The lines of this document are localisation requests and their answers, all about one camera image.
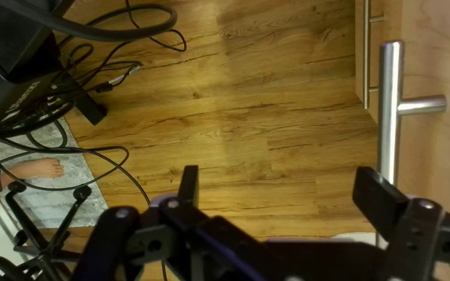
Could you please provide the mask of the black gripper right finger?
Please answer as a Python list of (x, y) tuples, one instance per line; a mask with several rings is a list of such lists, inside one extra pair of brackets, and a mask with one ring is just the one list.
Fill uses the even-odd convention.
[(375, 230), (389, 240), (410, 198), (372, 166), (358, 166), (353, 182), (353, 202)]

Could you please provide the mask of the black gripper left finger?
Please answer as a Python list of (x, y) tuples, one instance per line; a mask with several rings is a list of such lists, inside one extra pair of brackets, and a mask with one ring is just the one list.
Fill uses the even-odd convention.
[(196, 204), (199, 199), (199, 166), (186, 165), (182, 174), (178, 198), (183, 202)]

